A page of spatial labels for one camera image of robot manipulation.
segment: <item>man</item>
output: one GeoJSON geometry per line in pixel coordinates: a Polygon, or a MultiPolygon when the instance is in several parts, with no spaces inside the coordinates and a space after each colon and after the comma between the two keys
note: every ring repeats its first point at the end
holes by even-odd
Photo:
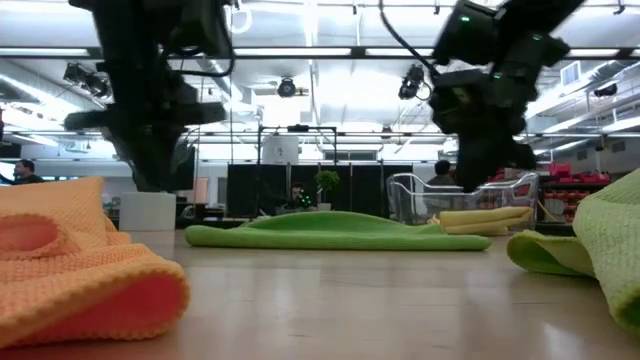
{"type": "Polygon", "coordinates": [[[292,202],[295,203],[298,201],[298,199],[300,198],[300,195],[302,195],[302,193],[304,192],[303,188],[304,186],[302,185],[302,183],[295,182],[291,184],[291,201],[292,202]]]}
{"type": "Polygon", "coordinates": [[[9,180],[0,174],[0,180],[10,185],[25,185],[25,184],[37,184],[43,183],[44,180],[36,174],[36,164],[30,160],[20,160],[16,163],[13,170],[13,174],[16,176],[16,180],[9,180]]]}
{"type": "Polygon", "coordinates": [[[430,219],[433,216],[439,218],[441,211],[462,210],[464,208],[464,204],[461,203],[461,199],[453,199],[449,195],[438,195],[460,192],[459,188],[437,188],[439,186],[456,186],[456,182],[450,174],[451,163],[447,160],[440,160],[436,163],[435,171],[436,176],[427,181],[427,185],[431,185],[436,188],[425,187],[424,189],[425,193],[434,193],[433,195],[425,195],[423,198],[424,206],[426,207],[426,213],[424,214],[426,219],[430,219]]]}
{"type": "Polygon", "coordinates": [[[451,163],[447,160],[440,160],[435,166],[436,176],[427,182],[432,186],[456,186],[456,182],[451,177],[451,163]]]}

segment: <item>orange towel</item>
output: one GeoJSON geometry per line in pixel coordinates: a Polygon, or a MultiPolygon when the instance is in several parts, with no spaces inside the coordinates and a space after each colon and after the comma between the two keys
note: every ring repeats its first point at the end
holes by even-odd
{"type": "Polygon", "coordinates": [[[116,231],[102,185],[0,188],[0,348],[150,338],[186,310],[182,268],[116,231]]]}

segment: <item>wooden floor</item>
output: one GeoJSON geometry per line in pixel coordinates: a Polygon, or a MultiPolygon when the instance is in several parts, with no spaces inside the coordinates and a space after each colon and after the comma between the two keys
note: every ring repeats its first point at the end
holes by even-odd
{"type": "Polygon", "coordinates": [[[487,252],[191,249],[136,235],[182,264],[193,300],[168,335],[0,352],[2,360],[640,359],[595,281],[487,252]]]}

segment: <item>cloth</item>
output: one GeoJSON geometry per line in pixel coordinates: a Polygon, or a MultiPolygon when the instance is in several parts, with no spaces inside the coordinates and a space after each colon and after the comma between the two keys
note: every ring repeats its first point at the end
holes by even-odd
{"type": "Polygon", "coordinates": [[[488,238],[447,235],[438,225],[409,226],[340,211],[302,212],[246,223],[235,229],[190,226],[192,246],[307,250],[484,250],[488,238]]]}
{"type": "Polygon", "coordinates": [[[640,335],[640,170],[583,199],[573,229],[576,237],[516,234],[507,253],[529,271],[595,277],[611,316],[640,335]]]}
{"type": "Polygon", "coordinates": [[[102,184],[0,188],[0,348],[145,339],[185,311],[184,271],[116,231],[102,184]]]}
{"type": "Polygon", "coordinates": [[[531,221],[530,207],[503,207],[492,210],[443,211],[440,226],[447,234],[506,235],[509,226],[531,221]]]}

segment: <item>green towel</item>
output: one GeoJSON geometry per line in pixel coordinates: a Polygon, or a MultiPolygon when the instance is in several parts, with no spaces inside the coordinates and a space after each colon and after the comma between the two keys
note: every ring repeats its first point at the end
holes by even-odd
{"type": "Polygon", "coordinates": [[[491,241],[447,235],[439,225],[409,226],[374,216],[306,212],[262,219],[235,228],[190,226],[192,246],[306,250],[484,250],[491,241]]]}
{"type": "Polygon", "coordinates": [[[616,322],[640,335],[640,169],[582,200],[573,229],[517,234],[507,253],[530,271],[595,277],[616,322]]]}

